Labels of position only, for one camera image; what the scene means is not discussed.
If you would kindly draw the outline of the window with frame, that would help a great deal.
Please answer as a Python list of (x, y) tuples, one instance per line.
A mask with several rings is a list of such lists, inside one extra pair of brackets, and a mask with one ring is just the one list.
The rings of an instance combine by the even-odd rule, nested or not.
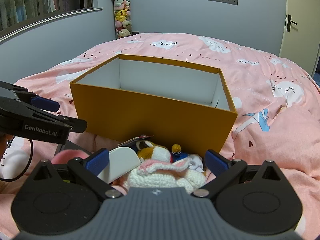
[(94, 0), (1, 0), (1, 42), (51, 20), (101, 10)]

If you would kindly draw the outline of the white crochet bunny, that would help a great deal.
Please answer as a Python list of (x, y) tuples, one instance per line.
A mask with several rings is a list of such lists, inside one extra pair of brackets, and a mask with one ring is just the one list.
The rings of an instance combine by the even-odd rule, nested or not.
[(189, 168), (190, 158), (174, 163), (147, 159), (120, 178), (126, 190), (132, 187), (173, 188), (183, 187), (188, 194), (205, 185), (206, 176)]

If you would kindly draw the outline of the pink fluffy peach plush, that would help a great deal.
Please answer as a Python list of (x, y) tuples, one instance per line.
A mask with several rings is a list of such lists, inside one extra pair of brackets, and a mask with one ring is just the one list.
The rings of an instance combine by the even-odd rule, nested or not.
[(86, 159), (87, 157), (89, 157), (89, 154), (87, 154), (86, 152), (82, 151), (82, 150), (71, 150), (71, 149), (67, 149), (67, 150), (63, 150), (61, 152), (59, 152), (58, 154), (56, 154), (53, 159), (51, 160), (52, 164), (66, 164), (68, 163), (69, 160), (76, 158), (76, 157), (80, 157), (81, 159)]

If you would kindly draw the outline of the white glasses box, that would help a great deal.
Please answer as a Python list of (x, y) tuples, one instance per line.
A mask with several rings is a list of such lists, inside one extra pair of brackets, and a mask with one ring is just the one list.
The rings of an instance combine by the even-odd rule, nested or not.
[(140, 159), (133, 149), (118, 147), (109, 152), (109, 163), (98, 174), (98, 178), (109, 184), (139, 165)]

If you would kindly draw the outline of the brown white plush dog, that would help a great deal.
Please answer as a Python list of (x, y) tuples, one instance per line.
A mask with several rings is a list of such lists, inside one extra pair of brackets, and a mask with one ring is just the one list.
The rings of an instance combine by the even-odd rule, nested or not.
[(136, 142), (137, 156), (141, 162), (147, 159), (159, 160), (166, 163), (174, 163), (176, 161), (188, 158), (187, 153), (182, 152), (179, 144), (172, 145), (171, 149), (164, 146), (156, 145), (148, 140), (140, 140)]

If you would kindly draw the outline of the orange cardboard storage box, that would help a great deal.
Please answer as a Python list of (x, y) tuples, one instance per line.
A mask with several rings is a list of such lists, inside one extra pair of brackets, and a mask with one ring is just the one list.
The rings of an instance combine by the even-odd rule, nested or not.
[(219, 152), (238, 116), (219, 68), (119, 54), (70, 83), (87, 131), (118, 142), (149, 135), (187, 153)]

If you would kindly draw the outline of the pink patterned bed quilt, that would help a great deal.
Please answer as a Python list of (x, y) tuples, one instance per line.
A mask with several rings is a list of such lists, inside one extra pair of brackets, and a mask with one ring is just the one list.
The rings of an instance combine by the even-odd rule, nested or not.
[(273, 159), (303, 204), (297, 233), (319, 236), (319, 87), (294, 62), (229, 41), (190, 34), (142, 33), (99, 44), (45, 72), (18, 80), (76, 116), (70, 82), (116, 54), (194, 62), (220, 68), (238, 117), (221, 154), (249, 164)]

